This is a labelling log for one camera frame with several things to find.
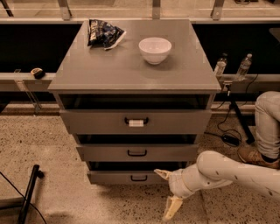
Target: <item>crumpled plastic bag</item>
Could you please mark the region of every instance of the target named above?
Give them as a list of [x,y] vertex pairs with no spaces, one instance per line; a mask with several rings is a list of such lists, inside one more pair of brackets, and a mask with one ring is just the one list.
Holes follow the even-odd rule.
[[89,19],[87,45],[95,46],[102,44],[104,50],[112,49],[120,43],[125,34],[126,31],[108,22],[98,19]]

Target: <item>cabinet top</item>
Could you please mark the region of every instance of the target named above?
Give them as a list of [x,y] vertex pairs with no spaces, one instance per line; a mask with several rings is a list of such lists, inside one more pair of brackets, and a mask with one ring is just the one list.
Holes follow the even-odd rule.
[[[211,91],[219,82],[189,20],[107,21],[126,31],[117,47],[88,46],[88,21],[80,28],[48,90],[57,91]],[[159,65],[147,63],[142,39],[168,39],[171,53]]]

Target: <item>speckled floor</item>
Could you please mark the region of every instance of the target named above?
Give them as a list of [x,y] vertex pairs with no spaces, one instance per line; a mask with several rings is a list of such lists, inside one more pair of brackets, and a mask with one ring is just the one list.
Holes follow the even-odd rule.
[[[216,123],[223,119],[224,115],[214,115],[207,130],[219,133]],[[236,124],[230,116],[223,127],[242,133]],[[168,185],[90,185],[88,168],[55,109],[33,116],[32,109],[8,107],[0,114],[0,130],[0,169],[21,193],[33,165],[40,165],[45,174],[37,180],[33,201],[48,224],[162,223],[166,197],[171,195]],[[238,160],[237,149],[215,136],[202,137],[199,153],[205,150]],[[0,199],[12,197],[18,194],[1,177]],[[170,223],[280,223],[279,206],[280,202],[232,184],[196,192]],[[0,210],[0,223],[17,223],[18,212],[19,208]],[[44,222],[30,208],[26,223]]]

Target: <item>plastic bottle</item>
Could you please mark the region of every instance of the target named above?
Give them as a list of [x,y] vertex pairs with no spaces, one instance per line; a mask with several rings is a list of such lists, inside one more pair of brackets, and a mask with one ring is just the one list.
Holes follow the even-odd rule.
[[215,69],[213,70],[214,75],[219,80],[223,75],[225,68],[228,64],[227,54],[223,53],[222,56],[218,59]]
[[249,53],[247,56],[242,60],[239,69],[237,71],[237,80],[243,81],[245,79],[245,75],[247,74],[250,66],[252,65],[252,54]]

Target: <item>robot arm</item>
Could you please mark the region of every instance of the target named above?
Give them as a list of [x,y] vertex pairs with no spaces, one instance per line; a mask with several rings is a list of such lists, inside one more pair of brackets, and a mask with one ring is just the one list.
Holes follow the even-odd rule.
[[202,152],[196,164],[176,171],[155,170],[168,180],[173,193],[168,197],[164,221],[170,220],[183,204],[183,199],[198,190],[219,188],[235,182],[280,200],[280,171],[236,162],[215,151]]

